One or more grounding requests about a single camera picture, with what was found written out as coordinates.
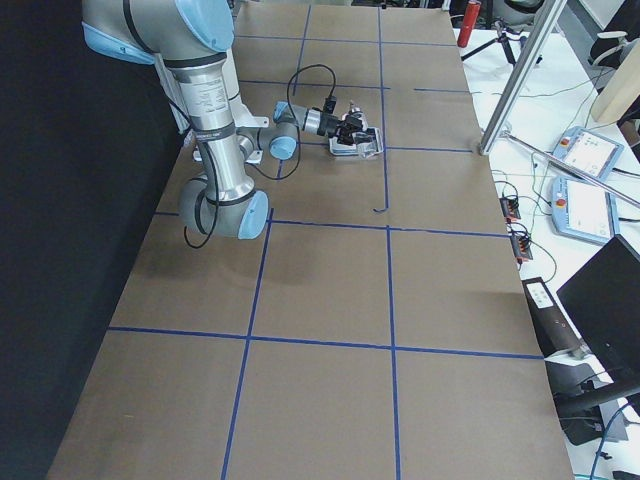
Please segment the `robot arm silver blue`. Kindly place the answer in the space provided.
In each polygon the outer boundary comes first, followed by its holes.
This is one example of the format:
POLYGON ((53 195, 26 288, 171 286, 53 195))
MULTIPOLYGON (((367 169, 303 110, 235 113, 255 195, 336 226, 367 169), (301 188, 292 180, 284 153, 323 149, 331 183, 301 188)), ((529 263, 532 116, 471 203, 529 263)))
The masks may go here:
POLYGON ((263 150, 279 159, 294 154, 302 131, 335 140, 362 157, 375 153, 375 132, 352 106, 333 114, 277 103, 270 120, 251 119, 239 96, 232 56, 234 25, 225 1, 85 1, 84 37, 95 52, 151 65, 162 60, 181 92, 204 171, 181 192, 185 227, 203 235, 254 239, 267 220, 269 201, 246 173, 245 162, 263 150))

